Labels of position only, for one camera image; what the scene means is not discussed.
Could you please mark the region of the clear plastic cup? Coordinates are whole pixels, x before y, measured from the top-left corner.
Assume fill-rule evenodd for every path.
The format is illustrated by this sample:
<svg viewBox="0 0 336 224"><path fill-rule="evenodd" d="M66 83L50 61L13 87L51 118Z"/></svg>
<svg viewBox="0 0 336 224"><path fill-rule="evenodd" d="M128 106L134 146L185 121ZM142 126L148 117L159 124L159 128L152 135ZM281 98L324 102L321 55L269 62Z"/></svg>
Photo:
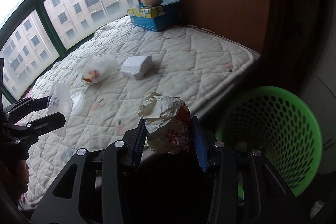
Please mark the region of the clear plastic cup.
<svg viewBox="0 0 336 224"><path fill-rule="evenodd" d="M78 65L76 65L76 70L80 74L82 79L83 74L90 69L99 70L100 81L102 81L103 79L113 75L118 71L118 61L112 55L92 56L88 54L79 61ZM83 83L88 85L97 84L86 83L83 79L82 81Z"/></svg>

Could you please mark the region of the green plastic mesh basket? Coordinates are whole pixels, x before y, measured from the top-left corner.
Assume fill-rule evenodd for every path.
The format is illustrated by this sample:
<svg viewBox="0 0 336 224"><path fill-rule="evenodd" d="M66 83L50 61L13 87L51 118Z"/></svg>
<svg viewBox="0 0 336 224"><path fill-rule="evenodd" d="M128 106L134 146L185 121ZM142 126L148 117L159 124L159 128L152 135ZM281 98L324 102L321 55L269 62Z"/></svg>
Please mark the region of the green plastic mesh basket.
<svg viewBox="0 0 336 224"><path fill-rule="evenodd" d="M302 99L274 86L257 88L238 99L215 133L232 137L243 152L255 143L298 197L313 181L322 157L318 120Z"/></svg>

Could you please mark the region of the white styrofoam block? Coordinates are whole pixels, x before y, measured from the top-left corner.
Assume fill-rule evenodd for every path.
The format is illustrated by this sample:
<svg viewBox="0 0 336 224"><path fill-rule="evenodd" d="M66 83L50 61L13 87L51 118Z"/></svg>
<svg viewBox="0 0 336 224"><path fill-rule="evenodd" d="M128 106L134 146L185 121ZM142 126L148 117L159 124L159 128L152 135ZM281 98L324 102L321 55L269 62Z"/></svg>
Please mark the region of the white styrofoam block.
<svg viewBox="0 0 336 224"><path fill-rule="evenodd" d="M152 56L131 56L121 66L121 73L124 77L140 80L153 67Z"/></svg>

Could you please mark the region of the clear round plastic lid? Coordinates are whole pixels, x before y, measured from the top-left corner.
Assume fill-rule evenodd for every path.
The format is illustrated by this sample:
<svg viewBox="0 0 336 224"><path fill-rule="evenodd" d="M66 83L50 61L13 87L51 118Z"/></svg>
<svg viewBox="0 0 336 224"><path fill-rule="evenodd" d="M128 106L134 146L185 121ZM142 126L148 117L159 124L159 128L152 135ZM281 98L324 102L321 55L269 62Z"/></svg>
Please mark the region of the clear round plastic lid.
<svg viewBox="0 0 336 224"><path fill-rule="evenodd" d="M72 118L80 113L84 105L85 96L84 96L84 92L81 89L76 88L70 91L70 97L72 100L72 110L71 110L70 117Z"/></svg>

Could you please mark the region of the blue yellow tissue box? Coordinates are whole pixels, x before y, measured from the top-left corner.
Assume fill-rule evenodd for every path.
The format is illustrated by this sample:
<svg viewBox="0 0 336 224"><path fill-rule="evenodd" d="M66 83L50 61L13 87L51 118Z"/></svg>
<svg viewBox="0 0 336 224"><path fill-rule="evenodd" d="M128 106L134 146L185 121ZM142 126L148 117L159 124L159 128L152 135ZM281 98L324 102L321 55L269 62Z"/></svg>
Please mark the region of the blue yellow tissue box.
<svg viewBox="0 0 336 224"><path fill-rule="evenodd" d="M138 27L159 32L177 23L179 0L164 0L159 6L136 5L127 9L131 22Z"/></svg>

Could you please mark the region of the paper wrapper ball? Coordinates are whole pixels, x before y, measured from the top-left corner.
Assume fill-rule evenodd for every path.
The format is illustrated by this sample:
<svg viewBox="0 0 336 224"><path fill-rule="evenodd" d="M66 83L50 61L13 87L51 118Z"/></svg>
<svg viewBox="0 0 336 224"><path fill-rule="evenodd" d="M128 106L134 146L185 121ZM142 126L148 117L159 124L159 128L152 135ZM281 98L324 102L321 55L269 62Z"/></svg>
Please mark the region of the paper wrapper ball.
<svg viewBox="0 0 336 224"><path fill-rule="evenodd" d="M150 92L143 96L138 116L145 120L147 145L156 154L176 154L190 147L187 104L179 97Z"/></svg>

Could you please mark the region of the white quilted mattress pad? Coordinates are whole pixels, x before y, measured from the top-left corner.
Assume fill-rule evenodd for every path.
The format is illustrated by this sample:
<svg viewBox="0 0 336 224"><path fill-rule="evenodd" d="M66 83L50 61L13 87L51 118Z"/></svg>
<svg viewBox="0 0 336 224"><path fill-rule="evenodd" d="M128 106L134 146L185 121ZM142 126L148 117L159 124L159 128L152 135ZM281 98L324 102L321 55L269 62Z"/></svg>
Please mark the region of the white quilted mattress pad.
<svg viewBox="0 0 336 224"><path fill-rule="evenodd" d="M47 96L53 83L84 98L64 136L48 133L31 146L27 203L39 203L78 149L104 149L135 128L147 93L179 97L192 114L203 113L256 59L248 48L194 27L154 32L126 16L99 28L34 84L33 98Z"/></svg>

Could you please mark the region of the orange peel piece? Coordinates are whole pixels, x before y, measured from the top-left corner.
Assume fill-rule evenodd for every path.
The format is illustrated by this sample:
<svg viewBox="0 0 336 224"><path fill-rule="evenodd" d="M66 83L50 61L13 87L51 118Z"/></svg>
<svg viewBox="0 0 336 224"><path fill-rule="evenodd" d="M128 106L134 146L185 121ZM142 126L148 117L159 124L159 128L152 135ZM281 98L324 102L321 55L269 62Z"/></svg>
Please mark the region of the orange peel piece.
<svg viewBox="0 0 336 224"><path fill-rule="evenodd" d="M100 71L99 70L87 70L83 76L82 79L86 83L98 83L100 81Z"/></svg>

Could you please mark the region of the green window frame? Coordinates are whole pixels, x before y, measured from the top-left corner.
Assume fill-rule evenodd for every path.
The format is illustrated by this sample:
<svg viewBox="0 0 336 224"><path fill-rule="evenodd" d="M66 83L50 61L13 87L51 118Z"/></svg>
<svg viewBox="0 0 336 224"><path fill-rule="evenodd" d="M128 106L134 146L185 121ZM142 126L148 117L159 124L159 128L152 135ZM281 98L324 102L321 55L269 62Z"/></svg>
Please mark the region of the green window frame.
<svg viewBox="0 0 336 224"><path fill-rule="evenodd" d="M9 0L1 0L5 6ZM13 103L57 61L139 0L21 0L1 24L1 94Z"/></svg>

